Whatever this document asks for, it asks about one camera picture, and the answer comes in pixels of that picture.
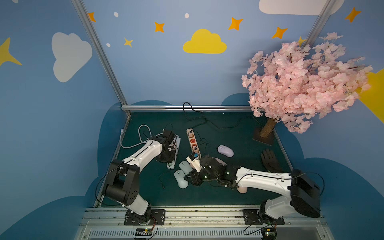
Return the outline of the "white power strip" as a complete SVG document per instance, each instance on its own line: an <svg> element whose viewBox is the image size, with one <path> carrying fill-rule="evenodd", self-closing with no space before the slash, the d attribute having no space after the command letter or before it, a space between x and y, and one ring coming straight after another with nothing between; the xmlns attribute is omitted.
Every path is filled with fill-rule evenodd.
<svg viewBox="0 0 384 240"><path fill-rule="evenodd" d="M169 151L175 152L175 157L174 157L173 161L167 163L167 168L169 170L173 170L175 168L178 153L179 153L180 142L181 142L181 138L178 135L176 135L175 138L173 139L172 144L169 146Z"/></svg>

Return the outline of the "light blue wireless mouse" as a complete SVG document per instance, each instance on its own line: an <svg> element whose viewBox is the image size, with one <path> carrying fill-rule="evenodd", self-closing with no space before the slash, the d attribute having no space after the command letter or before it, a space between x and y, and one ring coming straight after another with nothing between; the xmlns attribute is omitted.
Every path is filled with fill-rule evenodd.
<svg viewBox="0 0 384 240"><path fill-rule="evenodd" d="M182 170L177 170L174 173L174 177L175 177L175 179L176 179L176 181L178 183L179 188L181 188L181 189L185 189L189 185L189 182L187 182L184 179L185 176L186 175L185 175L185 173Z"/></svg>

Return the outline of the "pink wireless mouse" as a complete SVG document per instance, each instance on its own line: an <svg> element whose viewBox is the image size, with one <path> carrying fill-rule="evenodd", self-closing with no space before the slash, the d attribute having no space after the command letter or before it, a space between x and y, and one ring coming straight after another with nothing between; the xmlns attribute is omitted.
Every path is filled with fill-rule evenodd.
<svg viewBox="0 0 384 240"><path fill-rule="evenodd" d="M248 188L247 187L237 187L237 190L239 193L245 194L245 193L247 193Z"/></svg>

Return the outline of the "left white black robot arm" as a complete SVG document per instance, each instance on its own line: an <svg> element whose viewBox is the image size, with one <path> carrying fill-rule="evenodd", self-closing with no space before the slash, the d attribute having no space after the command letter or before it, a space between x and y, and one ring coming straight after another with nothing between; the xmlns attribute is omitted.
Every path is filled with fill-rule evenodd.
<svg viewBox="0 0 384 240"><path fill-rule="evenodd" d="M140 217L150 217L150 204L139 194L140 173L153 160L172 163L177 159L181 138L179 136L150 138L137 152L114 161L105 176L102 194L127 207Z"/></svg>

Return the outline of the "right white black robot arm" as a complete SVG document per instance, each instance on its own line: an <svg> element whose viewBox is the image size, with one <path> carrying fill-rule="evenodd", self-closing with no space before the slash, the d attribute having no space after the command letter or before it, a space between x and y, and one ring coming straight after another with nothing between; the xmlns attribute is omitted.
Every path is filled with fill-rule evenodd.
<svg viewBox="0 0 384 240"><path fill-rule="evenodd" d="M268 173L244 167L224 165L217 158L191 154L187 162L192 171L185 181L193 186L204 182L217 182L220 186L245 192L248 188L277 193L280 196L262 202L257 212L260 223L272 223L282 216L299 213L309 218L319 218L320 187L300 170L290 173Z"/></svg>

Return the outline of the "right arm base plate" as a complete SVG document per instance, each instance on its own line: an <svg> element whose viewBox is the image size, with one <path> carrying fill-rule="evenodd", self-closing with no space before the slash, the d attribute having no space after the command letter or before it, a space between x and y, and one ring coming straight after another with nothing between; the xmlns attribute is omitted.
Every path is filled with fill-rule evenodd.
<svg viewBox="0 0 384 240"><path fill-rule="evenodd" d="M272 224L272 225L284 225L285 221L283 217L280 217L278 219L274 219L266 215L261 210L256 209L244 209L242 210L244 221L246 225L266 225L266 224Z"/></svg>

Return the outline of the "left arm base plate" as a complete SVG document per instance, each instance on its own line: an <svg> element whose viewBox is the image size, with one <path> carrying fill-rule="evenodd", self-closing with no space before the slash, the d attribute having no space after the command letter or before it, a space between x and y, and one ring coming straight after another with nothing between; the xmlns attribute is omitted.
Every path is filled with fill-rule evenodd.
<svg viewBox="0 0 384 240"><path fill-rule="evenodd" d="M126 212L124 225L125 226L149 226L149 225L157 225L157 226L163 226L165 223L165 217L166 217L166 210L159 209L159 210L151 210L146 211L144 215L138 215L135 212L128 210Z"/></svg>

